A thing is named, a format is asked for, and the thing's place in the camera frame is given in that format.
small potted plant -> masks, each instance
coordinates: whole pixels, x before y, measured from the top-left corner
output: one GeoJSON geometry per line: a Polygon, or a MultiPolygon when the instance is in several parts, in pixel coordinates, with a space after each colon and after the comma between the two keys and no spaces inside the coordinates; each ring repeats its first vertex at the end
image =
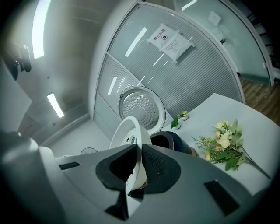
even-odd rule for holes
{"type": "Polygon", "coordinates": [[[179,124],[178,118],[174,118],[173,121],[171,121],[171,128],[172,129],[179,129],[181,125],[179,124]]]}
{"type": "Polygon", "coordinates": [[[187,111],[182,111],[179,115],[179,118],[181,118],[183,121],[187,120],[189,118],[189,114],[187,111]]]}

ceiling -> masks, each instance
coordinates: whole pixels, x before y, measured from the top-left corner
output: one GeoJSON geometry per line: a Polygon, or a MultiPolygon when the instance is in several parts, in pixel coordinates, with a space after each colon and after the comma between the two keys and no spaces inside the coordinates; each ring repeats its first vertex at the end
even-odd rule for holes
{"type": "Polygon", "coordinates": [[[38,0],[14,21],[9,41],[27,45],[32,70],[19,72],[17,83],[32,100],[19,132],[45,141],[88,113],[88,78],[93,51],[117,0],[52,0],[44,26],[44,56],[34,59],[32,24],[38,0]],[[47,95],[54,93],[65,116],[59,118],[47,95]]]}

flower bouquet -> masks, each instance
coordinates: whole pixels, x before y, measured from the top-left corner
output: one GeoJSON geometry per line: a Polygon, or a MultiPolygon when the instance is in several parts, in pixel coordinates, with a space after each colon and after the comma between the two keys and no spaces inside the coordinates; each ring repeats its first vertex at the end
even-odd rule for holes
{"type": "Polygon", "coordinates": [[[217,130],[215,137],[200,136],[199,140],[194,139],[196,146],[204,151],[206,160],[213,164],[225,162],[226,171],[231,168],[237,170],[243,162],[249,163],[270,179],[245,151],[241,138],[242,126],[238,124],[237,119],[234,120],[232,126],[228,121],[221,121],[215,128],[217,130]]]}

wooden floor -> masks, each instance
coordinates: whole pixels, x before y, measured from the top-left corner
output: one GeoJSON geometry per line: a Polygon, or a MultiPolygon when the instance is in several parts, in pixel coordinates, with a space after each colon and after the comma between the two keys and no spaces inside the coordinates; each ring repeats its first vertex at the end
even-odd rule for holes
{"type": "Polygon", "coordinates": [[[280,126],[280,85],[273,87],[240,79],[246,105],[254,108],[280,126]]]}

white table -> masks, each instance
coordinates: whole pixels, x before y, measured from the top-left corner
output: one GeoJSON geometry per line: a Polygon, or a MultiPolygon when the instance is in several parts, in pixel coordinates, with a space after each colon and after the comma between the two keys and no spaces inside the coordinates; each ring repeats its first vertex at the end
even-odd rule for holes
{"type": "MultiPolygon", "coordinates": [[[[233,99],[212,94],[189,112],[186,121],[180,121],[180,129],[171,130],[170,126],[167,126],[162,131],[175,132],[190,147],[195,148],[201,158],[205,158],[204,153],[195,146],[192,137],[198,139],[201,135],[215,136],[213,126],[218,121],[228,120],[232,124],[235,118],[243,126],[243,147],[250,157],[273,178],[280,162],[280,127],[258,111],[233,99]]],[[[215,166],[225,171],[225,164],[215,164],[215,166]]],[[[239,181],[252,195],[268,187],[272,181],[249,164],[242,164],[237,171],[225,172],[239,181]]]]}

